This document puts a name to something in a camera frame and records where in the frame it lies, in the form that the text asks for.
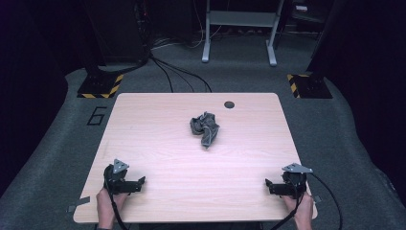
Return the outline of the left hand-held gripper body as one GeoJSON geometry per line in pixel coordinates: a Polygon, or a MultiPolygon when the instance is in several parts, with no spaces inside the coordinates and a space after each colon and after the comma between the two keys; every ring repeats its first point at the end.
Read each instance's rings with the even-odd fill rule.
{"type": "Polygon", "coordinates": [[[108,165],[103,173],[103,187],[113,195],[129,193],[130,188],[138,186],[137,181],[126,181],[129,166],[119,159],[108,165]]]}

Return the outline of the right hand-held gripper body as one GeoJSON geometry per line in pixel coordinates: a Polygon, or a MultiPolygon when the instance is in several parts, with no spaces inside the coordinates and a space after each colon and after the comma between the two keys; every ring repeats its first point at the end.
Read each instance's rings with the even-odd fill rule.
{"type": "Polygon", "coordinates": [[[283,183],[277,185],[275,192],[279,196],[300,197],[307,190],[308,173],[313,170],[297,163],[292,163],[282,168],[283,183]]]}

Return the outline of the grey cloth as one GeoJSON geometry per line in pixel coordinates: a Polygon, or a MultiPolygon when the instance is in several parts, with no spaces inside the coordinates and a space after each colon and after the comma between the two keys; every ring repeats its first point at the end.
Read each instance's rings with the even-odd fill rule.
{"type": "Polygon", "coordinates": [[[215,115],[207,111],[196,118],[191,118],[190,128],[193,135],[202,136],[201,145],[206,149],[212,145],[219,131],[215,115]]]}

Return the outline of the person's right hand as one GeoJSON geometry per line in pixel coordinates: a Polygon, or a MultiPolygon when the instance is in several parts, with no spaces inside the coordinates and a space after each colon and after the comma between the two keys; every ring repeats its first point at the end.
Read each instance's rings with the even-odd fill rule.
{"type": "Polygon", "coordinates": [[[313,217],[313,198],[308,192],[304,192],[299,206],[296,206],[297,199],[290,196],[283,195],[282,200],[284,201],[287,210],[289,212],[294,211],[294,220],[296,222],[311,222],[313,217]]]}

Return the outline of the person's left hand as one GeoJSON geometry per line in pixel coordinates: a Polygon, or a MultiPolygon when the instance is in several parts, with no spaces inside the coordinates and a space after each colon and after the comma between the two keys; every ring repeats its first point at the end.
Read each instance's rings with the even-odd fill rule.
{"type": "Polygon", "coordinates": [[[123,208],[126,198],[127,194],[118,194],[113,195],[113,199],[110,199],[109,192],[107,192],[105,188],[102,188],[97,194],[97,210],[99,222],[115,220],[115,213],[112,202],[116,203],[117,210],[120,211],[123,208]]]}

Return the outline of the black yellow-striped stand base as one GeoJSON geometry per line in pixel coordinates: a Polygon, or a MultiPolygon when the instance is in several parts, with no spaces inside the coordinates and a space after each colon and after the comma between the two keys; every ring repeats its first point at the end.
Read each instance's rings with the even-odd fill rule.
{"type": "Polygon", "coordinates": [[[87,76],[80,86],[77,97],[85,99],[108,99],[117,93],[123,75],[107,74],[97,77],[87,76]]]}
{"type": "Polygon", "coordinates": [[[314,78],[312,75],[287,76],[293,96],[297,99],[331,99],[324,79],[314,78]]]}

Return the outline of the dark curtain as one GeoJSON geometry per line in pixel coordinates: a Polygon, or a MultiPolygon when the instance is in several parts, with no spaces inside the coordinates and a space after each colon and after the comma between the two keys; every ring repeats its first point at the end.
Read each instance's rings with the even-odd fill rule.
{"type": "Polygon", "coordinates": [[[333,0],[308,69],[346,98],[359,140],[406,206],[406,0],[333,0]]]}
{"type": "Polygon", "coordinates": [[[80,68],[66,0],[0,0],[0,196],[64,103],[80,68]]]}

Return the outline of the black cabinet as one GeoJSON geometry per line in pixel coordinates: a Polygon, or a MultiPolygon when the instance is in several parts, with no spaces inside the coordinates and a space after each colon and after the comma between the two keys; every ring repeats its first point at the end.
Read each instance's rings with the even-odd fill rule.
{"type": "Polygon", "coordinates": [[[84,0],[84,6],[106,63],[146,63],[145,0],[84,0]]]}

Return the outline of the white metal stand frame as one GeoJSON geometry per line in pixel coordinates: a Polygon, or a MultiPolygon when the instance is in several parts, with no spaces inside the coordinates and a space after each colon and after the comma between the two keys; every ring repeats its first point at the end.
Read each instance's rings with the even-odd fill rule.
{"type": "Polygon", "coordinates": [[[284,0],[278,0],[278,8],[275,12],[253,12],[253,11],[215,11],[211,9],[211,0],[206,0],[205,20],[205,43],[202,54],[202,62],[208,63],[211,50],[211,27],[216,26],[241,26],[241,27],[262,27],[271,29],[269,38],[265,41],[268,61],[272,67],[277,65],[274,51],[274,41],[280,23],[284,0]]]}

